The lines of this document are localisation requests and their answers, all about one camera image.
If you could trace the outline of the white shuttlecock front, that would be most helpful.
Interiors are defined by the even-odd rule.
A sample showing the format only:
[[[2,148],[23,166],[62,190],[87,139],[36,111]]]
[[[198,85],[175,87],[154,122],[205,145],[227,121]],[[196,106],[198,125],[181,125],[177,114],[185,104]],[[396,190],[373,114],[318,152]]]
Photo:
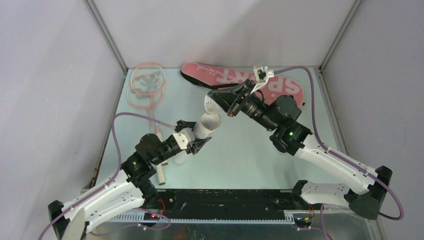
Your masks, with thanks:
[[[219,115],[222,111],[221,107],[209,95],[204,97],[204,110],[209,115]]]

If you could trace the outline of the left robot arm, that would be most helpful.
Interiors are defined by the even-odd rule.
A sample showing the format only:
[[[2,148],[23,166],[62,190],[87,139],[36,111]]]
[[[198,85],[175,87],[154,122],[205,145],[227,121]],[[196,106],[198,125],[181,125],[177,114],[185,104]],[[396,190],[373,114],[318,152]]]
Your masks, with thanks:
[[[48,205],[52,228],[59,240],[82,240],[97,226],[130,209],[153,208],[158,192],[150,181],[156,166],[181,152],[195,155],[210,140],[219,123],[177,122],[177,132],[163,140],[154,133],[144,135],[135,152],[118,170],[74,200]]]

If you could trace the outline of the white shuttlecock tube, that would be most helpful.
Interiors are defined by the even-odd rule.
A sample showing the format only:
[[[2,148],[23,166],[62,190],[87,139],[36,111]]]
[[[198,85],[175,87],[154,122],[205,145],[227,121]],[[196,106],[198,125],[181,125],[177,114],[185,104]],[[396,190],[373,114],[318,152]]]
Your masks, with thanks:
[[[221,118],[219,115],[211,115],[204,112],[200,119],[196,121],[195,126],[192,129],[192,132],[196,139],[205,139],[207,137],[211,137],[211,134],[221,125]],[[175,157],[173,157],[173,161],[176,164],[182,165],[184,164],[190,155],[190,144],[186,150],[181,151]]]

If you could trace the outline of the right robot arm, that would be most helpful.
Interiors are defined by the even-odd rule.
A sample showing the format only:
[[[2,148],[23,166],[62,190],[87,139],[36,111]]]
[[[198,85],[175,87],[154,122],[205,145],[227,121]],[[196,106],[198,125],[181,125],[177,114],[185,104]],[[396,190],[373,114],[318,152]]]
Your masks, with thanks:
[[[317,165],[340,183],[314,183],[299,180],[291,192],[291,204],[297,209],[324,204],[348,207],[358,216],[376,220],[392,178],[392,170],[384,165],[373,168],[326,146],[308,127],[297,119],[301,109],[291,95],[280,95],[267,104],[254,93],[255,83],[243,83],[215,89],[207,98],[229,117],[244,113],[271,132],[270,141],[281,153],[296,156]]]

